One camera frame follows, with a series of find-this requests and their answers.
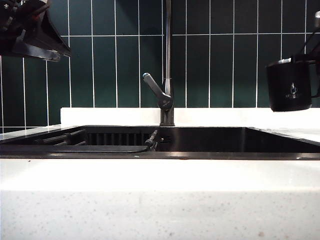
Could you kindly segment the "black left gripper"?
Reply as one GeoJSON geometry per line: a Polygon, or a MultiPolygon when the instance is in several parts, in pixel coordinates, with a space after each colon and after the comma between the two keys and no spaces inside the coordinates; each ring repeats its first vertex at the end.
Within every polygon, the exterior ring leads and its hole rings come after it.
{"type": "Polygon", "coordinates": [[[71,48],[51,21],[48,0],[2,0],[0,2],[0,54],[59,62],[71,57],[71,48]],[[29,44],[16,42],[29,32],[29,44]]]}

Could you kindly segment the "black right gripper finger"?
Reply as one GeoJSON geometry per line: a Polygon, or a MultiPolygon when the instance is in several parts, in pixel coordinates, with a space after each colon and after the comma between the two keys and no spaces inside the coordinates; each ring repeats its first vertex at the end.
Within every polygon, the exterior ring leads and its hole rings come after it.
{"type": "Polygon", "coordinates": [[[290,62],[292,64],[307,63],[309,65],[319,65],[320,55],[318,53],[306,53],[306,54],[299,53],[291,56],[290,62]]]}

